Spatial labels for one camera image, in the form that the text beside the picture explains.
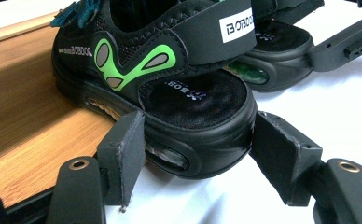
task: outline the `green logo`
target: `green logo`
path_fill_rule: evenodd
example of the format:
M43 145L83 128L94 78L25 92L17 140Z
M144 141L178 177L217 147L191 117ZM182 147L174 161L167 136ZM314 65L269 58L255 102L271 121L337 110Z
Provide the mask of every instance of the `green logo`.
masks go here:
M137 77L173 67L176 59L169 46L158 45L132 71L123 75L114 64L114 53L110 43L106 39L101 39L94 51L94 61L97 68L103 72L108 85L114 91L121 91Z

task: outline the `brand logo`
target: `brand logo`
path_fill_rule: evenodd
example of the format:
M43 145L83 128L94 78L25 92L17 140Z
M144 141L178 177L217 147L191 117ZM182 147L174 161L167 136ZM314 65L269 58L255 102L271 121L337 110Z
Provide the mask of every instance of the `brand logo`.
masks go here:
M91 48L78 47L78 46L71 46L70 49L67 49L67 48L59 49L59 53L80 55L80 56L89 56L89 57L93 56L91 54Z
M263 41L271 41L275 38L273 34L263 34L261 32L257 32L256 37Z
M188 98L192 100L201 100L203 97L207 95L203 91L190 90L187 84L180 81L170 81L170 82L165 82L164 84L173 87L176 90L181 91Z
M219 20L222 42L227 43L254 30L253 10L251 8Z
M175 54L169 46L158 45L129 73L121 74L114 63L117 61L114 60L115 55L107 39L100 40L94 51L96 66L114 91L121 91L137 77L171 68L176 62Z

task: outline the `sneaker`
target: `sneaker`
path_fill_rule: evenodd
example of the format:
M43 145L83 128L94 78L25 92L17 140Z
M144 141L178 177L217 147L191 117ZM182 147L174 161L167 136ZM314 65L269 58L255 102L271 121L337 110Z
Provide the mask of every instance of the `sneaker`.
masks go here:
M160 168L206 178L248 153L256 102L219 68L256 44L249 1L82 0L51 25L59 91L114 120L143 111Z

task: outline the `wooden board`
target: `wooden board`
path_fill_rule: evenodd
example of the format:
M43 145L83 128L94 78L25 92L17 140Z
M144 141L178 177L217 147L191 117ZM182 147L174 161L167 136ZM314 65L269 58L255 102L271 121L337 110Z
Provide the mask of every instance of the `wooden board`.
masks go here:
M58 12L50 13L48 15L34 18L28 21L22 21L14 25L0 28L0 41L16 35L23 35L27 32L46 27L53 20L54 16L57 13Z
M92 156L113 122L76 107L55 87L57 29L0 41L0 197L11 206L52 187L60 166Z

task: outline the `white label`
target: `white label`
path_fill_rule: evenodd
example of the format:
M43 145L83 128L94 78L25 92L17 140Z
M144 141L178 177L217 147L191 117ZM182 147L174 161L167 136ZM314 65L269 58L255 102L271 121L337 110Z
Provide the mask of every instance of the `white label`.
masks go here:
M227 43L254 30L252 8L219 20L222 42Z

